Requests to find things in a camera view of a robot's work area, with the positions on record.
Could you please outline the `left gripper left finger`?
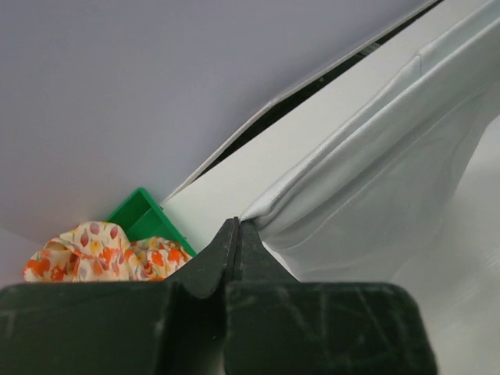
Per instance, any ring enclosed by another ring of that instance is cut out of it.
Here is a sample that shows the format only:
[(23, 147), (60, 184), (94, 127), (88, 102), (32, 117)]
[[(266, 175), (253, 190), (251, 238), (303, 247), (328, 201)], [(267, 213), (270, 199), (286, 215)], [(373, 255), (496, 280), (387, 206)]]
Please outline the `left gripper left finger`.
[(239, 219), (227, 219), (211, 242), (185, 266), (167, 277), (167, 285), (197, 299), (209, 298), (232, 280), (239, 235)]

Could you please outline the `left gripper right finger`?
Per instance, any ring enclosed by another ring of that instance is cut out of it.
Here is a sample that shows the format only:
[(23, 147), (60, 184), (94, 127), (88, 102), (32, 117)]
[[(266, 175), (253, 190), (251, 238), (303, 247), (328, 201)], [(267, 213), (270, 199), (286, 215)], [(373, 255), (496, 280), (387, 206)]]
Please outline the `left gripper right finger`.
[(236, 247), (236, 280), (265, 283), (298, 283), (264, 247), (251, 222), (240, 224)]

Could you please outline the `white skirt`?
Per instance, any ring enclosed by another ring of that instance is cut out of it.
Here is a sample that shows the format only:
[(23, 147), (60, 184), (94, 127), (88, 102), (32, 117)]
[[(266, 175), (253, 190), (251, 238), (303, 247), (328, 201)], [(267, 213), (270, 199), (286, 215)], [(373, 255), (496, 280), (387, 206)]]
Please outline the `white skirt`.
[(499, 4), (421, 48), (242, 214), (302, 281), (389, 280), (425, 247), (499, 115)]

